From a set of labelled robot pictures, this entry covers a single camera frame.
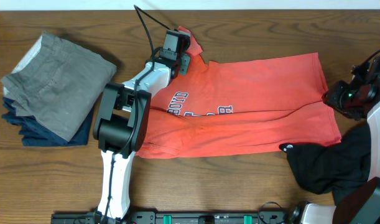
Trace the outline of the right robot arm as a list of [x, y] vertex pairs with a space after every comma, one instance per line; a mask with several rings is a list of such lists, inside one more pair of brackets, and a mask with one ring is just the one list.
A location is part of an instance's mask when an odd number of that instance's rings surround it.
[[334, 205], [307, 202], [295, 208], [292, 223], [380, 223], [380, 55], [352, 68], [323, 102], [343, 116], [366, 123], [334, 146], [281, 145], [301, 188], [332, 192]]

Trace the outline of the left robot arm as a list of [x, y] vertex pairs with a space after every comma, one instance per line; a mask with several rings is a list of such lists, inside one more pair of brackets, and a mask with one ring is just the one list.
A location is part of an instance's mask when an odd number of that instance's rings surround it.
[[151, 99], [186, 74], [190, 38], [188, 32], [168, 30], [163, 46], [153, 49], [143, 70], [128, 81], [105, 86], [93, 129], [104, 169], [96, 223], [123, 222], [130, 207], [132, 163], [145, 140]]

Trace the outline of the red soccer t-shirt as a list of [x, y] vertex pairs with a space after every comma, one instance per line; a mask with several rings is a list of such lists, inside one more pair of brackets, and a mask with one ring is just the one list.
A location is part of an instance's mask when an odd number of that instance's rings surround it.
[[205, 63], [195, 39], [187, 52], [187, 74], [152, 98], [139, 157], [232, 156], [341, 140], [322, 101], [328, 87], [318, 54]]

